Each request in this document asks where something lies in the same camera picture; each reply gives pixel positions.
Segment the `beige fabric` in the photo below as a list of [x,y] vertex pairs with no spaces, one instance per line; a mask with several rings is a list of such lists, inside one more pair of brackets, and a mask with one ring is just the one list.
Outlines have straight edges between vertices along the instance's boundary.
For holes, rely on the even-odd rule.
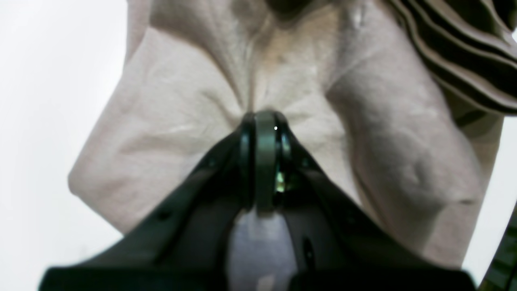
[[382,1],[313,1],[287,23],[263,1],[149,1],[128,1],[124,74],[70,173],[74,194],[127,233],[244,113],[275,109],[391,235],[461,264],[497,129],[473,151]]

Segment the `white fabric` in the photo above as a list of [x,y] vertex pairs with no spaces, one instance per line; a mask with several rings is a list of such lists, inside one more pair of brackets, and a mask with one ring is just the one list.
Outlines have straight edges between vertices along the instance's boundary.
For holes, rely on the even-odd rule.
[[484,193],[479,161],[382,1],[313,1],[291,22],[255,0],[128,4],[124,74],[69,176],[117,229],[129,232],[246,112],[275,109],[381,227],[461,264]]

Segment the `white wall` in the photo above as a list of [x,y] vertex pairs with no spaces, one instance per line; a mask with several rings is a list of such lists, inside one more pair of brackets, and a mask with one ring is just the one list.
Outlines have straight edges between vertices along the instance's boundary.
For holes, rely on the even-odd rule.
[[[120,77],[125,33],[124,0],[0,0],[0,290],[36,290],[47,267],[121,237],[66,179]],[[517,199],[515,133],[507,119],[465,260],[477,282]]]

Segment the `white background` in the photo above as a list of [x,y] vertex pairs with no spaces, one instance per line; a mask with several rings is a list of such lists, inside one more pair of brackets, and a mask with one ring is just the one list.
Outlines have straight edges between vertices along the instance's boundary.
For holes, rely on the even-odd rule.
[[[121,235],[71,195],[67,174],[121,75],[124,0],[0,0],[0,290]],[[517,120],[506,119],[464,267],[479,283],[517,199]]]

